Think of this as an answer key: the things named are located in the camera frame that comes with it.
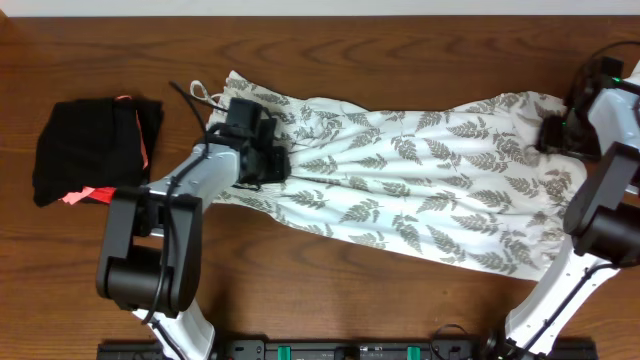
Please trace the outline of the folded black and coral garment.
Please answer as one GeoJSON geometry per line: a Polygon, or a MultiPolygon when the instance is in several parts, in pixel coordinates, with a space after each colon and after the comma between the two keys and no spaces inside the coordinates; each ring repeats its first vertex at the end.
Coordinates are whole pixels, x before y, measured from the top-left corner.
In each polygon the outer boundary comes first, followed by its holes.
{"type": "Polygon", "coordinates": [[[33,201],[108,204],[117,188],[149,182],[163,103],[144,97],[58,102],[41,132],[33,201]]]}

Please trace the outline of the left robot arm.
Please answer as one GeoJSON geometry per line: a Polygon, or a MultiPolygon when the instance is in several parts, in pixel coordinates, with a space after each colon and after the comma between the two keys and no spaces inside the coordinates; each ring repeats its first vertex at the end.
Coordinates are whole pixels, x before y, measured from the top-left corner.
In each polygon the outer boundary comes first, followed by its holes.
{"type": "Polygon", "coordinates": [[[205,128],[189,157],[160,180],[116,189],[96,273],[98,294],[137,316],[168,359],[207,359],[215,329],[195,295],[203,214],[222,192],[280,183],[291,172],[275,142],[276,119],[254,101],[233,98],[205,128]]]}

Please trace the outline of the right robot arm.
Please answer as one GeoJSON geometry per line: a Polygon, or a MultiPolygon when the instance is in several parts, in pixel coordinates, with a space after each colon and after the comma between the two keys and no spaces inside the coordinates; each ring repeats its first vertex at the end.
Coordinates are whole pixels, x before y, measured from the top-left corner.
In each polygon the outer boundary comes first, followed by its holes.
{"type": "Polygon", "coordinates": [[[592,57],[575,76],[566,112],[544,119],[536,148],[594,161],[597,167],[569,202],[567,238],[529,294],[490,335],[482,359],[595,359],[590,339],[559,334],[581,305],[620,270],[639,264],[639,86],[624,63],[592,57]]]}

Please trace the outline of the white fern print garment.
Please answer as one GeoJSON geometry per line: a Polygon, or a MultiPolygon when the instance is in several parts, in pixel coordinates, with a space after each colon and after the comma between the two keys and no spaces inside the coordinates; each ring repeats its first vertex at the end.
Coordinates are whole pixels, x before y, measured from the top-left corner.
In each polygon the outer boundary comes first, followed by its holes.
{"type": "Polygon", "coordinates": [[[231,188],[246,206],[317,235],[471,270],[538,280],[560,251],[582,162],[534,143],[551,95],[503,93],[443,111],[373,111],[289,97],[231,73],[224,89],[191,93],[222,120],[234,98],[265,106],[289,151],[282,183],[231,188]]]}

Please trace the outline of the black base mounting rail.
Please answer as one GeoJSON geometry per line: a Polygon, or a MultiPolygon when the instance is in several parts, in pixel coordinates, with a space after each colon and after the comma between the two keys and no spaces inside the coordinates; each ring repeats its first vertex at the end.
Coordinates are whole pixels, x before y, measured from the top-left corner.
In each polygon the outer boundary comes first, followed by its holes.
{"type": "MultiPolygon", "coordinates": [[[[207,359],[212,360],[431,360],[511,359],[487,354],[481,339],[473,335],[438,335],[426,342],[275,342],[267,338],[216,341],[207,359]]],[[[99,360],[187,359],[166,355],[161,342],[106,342],[99,344],[99,360]]],[[[558,340],[549,355],[524,355],[516,359],[597,360],[596,344],[589,338],[558,340]]]]}

